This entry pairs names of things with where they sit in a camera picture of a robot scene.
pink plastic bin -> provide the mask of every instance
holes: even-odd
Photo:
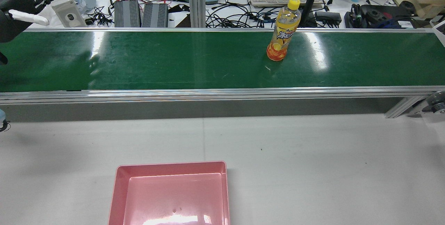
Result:
[[[108,225],[230,225],[226,163],[120,166]]]

metal bracket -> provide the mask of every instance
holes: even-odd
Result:
[[[408,116],[424,113],[445,114],[445,91],[438,91],[410,109]]]
[[[415,103],[425,99],[425,96],[410,96],[403,98],[396,106],[385,113],[386,118],[397,118],[407,109],[411,108]]]

yellow bottle cap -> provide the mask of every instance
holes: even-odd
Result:
[[[300,0],[289,0],[288,8],[291,10],[297,10],[300,7]]]

green conveyor belt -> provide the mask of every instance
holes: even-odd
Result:
[[[433,33],[25,32],[0,51],[0,92],[445,85]]]

keyboard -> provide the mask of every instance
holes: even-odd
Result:
[[[289,0],[249,0],[249,3],[257,8],[282,7],[287,5]],[[306,0],[300,0],[300,5],[305,5]],[[314,5],[323,5],[323,0],[315,0]]]

